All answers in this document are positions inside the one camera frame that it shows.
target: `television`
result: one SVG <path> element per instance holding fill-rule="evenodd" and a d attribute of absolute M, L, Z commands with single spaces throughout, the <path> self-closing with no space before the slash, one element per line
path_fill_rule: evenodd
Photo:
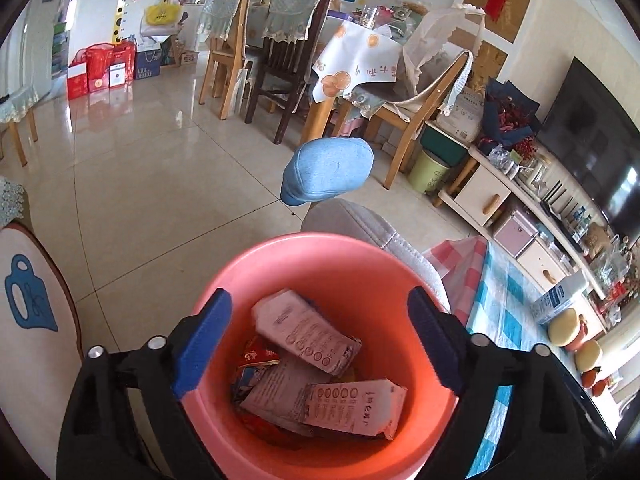
<path fill-rule="evenodd" d="M 616 234 L 631 242 L 640 237 L 640 132 L 575 57 L 537 138 L 576 178 Z"/>

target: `blue stool cushion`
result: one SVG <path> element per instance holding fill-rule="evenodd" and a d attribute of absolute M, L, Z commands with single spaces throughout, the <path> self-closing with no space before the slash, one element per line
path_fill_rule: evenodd
<path fill-rule="evenodd" d="M 362 139 L 306 142 L 284 169 L 280 198 L 292 206 L 334 198 L 362 186 L 372 167 L 373 151 Z"/>

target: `gray cushion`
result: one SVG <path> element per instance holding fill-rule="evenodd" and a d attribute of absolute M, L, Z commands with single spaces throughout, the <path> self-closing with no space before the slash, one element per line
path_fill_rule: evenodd
<path fill-rule="evenodd" d="M 451 311 L 436 269 L 389 222 L 366 207 L 341 198 L 324 200 L 306 214 L 300 230 L 350 236 L 381 248 L 420 276 L 444 309 Z"/>

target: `blue and white checkered cloth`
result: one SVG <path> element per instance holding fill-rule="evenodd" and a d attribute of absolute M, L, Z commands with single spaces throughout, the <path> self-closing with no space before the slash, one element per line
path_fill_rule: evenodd
<path fill-rule="evenodd" d="M 502 348 L 529 351 L 535 344 L 544 343 L 579 380 L 571 356 L 552 345 L 546 329 L 533 321 L 529 306 L 539 297 L 540 292 L 511 263 L 504 249 L 490 242 L 466 329 L 487 335 Z M 498 388 L 489 424 L 467 477 L 489 468 L 506 420 L 511 389 L 512 386 Z"/>

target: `white bottle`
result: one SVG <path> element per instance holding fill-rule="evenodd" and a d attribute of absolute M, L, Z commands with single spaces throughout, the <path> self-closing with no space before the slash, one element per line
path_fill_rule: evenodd
<path fill-rule="evenodd" d="M 581 294 L 586 287 L 587 279 L 581 269 L 571 276 L 565 276 L 531 305 L 533 319 L 540 325 L 548 323 L 569 308 L 574 302 L 574 297 Z"/>

